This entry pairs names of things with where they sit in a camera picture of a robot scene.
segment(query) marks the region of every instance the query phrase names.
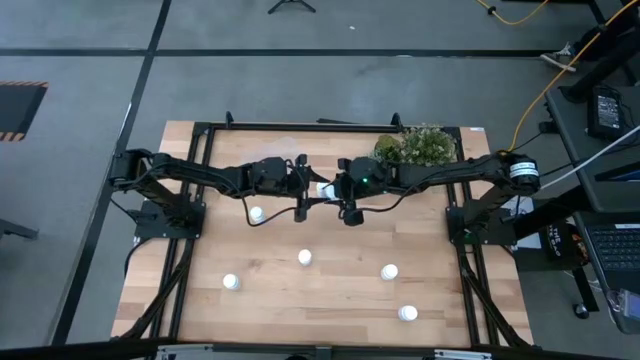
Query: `potted plant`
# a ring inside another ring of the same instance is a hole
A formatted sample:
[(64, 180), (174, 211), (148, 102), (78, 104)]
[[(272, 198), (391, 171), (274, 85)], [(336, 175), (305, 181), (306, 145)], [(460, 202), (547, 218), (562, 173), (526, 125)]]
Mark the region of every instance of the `potted plant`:
[(400, 140), (391, 135), (378, 138), (371, 153), (376, 160), (422, 166), (442, 165), (453, 160), (455, 139), (434, 125), (405, 130)]

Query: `wooden table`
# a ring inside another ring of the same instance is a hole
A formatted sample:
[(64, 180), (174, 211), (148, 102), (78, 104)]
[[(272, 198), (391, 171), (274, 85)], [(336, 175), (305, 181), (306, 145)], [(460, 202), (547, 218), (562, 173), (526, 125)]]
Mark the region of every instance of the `wooden table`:
[[(186, 158), (193, 122), (169, 121), (160, 151)], [(461, 128), (467, 157), (488, 152), (484, 131)], [(309, 156), (309, 165), (332, 179), (339, 157), (368, 154), (377, 134), (216, 131), (210, 165), (225, 167), (278, 152)], [(199, 150), (197, 161), (201, 159)], [(179, 183), (165, 182), (174, 191)], [(472, 183), (474, 197), (490, 184)], [(310, 196), (315, 194), (315, 187)], [(359, 205), (387, 206), (397, 198), (383, 195)], [(207, 214), (196, 242), (179, 339), (198, 342), (332, 344), (406, 347), (467, 347), (469, 336), (455, 250), (448, 242), (445, 187), (407, 197), (395, 210), (365, 214), (365, 223), (347, 227), (337, 207), (314, 207), (304, 223), (288, 213), (258, 228), (245, 223), (240, 201), (205, 191)], [(249, 206), (267, 216), (291, 206), (291, 199), (251, 197)], [(113, 335), (128, 330), (157, 292), (168, 241), (151, 240), (132, 257)], [(313, 264), (302, 267), (298, 252), (310, 249)], [(529, 322), (513, 259), (498, 246), (484, 246), (493, 299), (520, 336), (531, 342)], [(380, 279), (393, 263), (399, 276)], [(237, 274), (240, 291), (222, 286)], [(418, 308), (414, 322), (401, 322), (403, 305)], [(173, 308), (168, 300), (161, 334), (167, 334)], [(476, 299), (481, 338), (486, 342), (482, 307)]]

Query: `laptop keyboard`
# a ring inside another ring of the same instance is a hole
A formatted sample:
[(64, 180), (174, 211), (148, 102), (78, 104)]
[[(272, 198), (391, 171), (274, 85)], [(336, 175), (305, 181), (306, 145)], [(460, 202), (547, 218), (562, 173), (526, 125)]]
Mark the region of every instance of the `laptop keyboard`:
[(640, 270), (640, 228), (588, 227), (604, 270)]

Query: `gray floor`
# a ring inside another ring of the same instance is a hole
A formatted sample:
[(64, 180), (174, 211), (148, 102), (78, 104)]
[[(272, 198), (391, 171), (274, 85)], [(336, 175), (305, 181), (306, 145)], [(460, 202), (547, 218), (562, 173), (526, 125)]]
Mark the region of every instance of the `gray floor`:
[[(544, 49), (562, 46), (593, 25), (588, 8), (580, 5), (553, 4), (530, 24), (507, 28), (473, 0), (309, 1), (318, 8), (316, 15), (285, 5), (267, 16), (275, 1), (266, 0), (174, 0), (160, 47)], [(46, 0), (0, 0), (0, 48), (144, 48), (160, 4), (65, 0), (54, 6)], [(499, 6), (505, 17), (516, 19), (534, 5)], [(610, 1), (605, 6), (605, 14), (615, 9)], [(51, 83), (27, 139), (0, 143), (0, 217), (41, 229), (36, 242), (2, 239), (0, 348), (48, 341), (141, 62), (0, 57), (1, 79)], [(221, 120), (225, 111), (237, 121), (325, 117), (378, 124), (399, 112), (407, 124), (485, 127), (497, 150), (509, 144), (520, 115), (555, 74), (537, 59), (156, 58), (130, 147), (157, 149), (167, 120)], [(535, 135), (536, 124), (546, 119), (538, 106), (521, 140)], [(526, 152), (543, 171), (567, 161), (555, 136), (542, 136)], [(84, 169), (82, 174), (71, 172), (75, 165)], [(569, 186), (563, 183), (551, 193)], [(139, 202), (134, 195), (116, 198), (130, 207)], [(130, 220), (110, 209), (71, 342), (108, 338), (132, 232)], [(524, 273), (521, 279), (538, 345), (638, 358), (640, 342), (617, 332), (606, 312), (587, 321), (573, 317), (570, 305), (577, 291), (567, 275)]]

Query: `tripod stand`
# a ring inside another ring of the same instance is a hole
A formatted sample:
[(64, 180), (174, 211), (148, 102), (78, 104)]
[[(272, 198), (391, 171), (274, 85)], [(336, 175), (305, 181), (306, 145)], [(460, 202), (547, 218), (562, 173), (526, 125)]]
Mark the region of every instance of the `tripod stand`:
[(294, 3), (294, 2), (302, 4), (304, 7), (309, 9), (309, 11), (311, 11), (312, 13), (316, 12), (316, 9), (313, 6), (307, 4), (304, 0), (280, 0), (271, 9), (269, 9), (269, 11), (267, 11), (267, 14), (269, 15), (273, 14), (273, 12), (276, 11), (280, 7), (280, 5), (284, 3)]

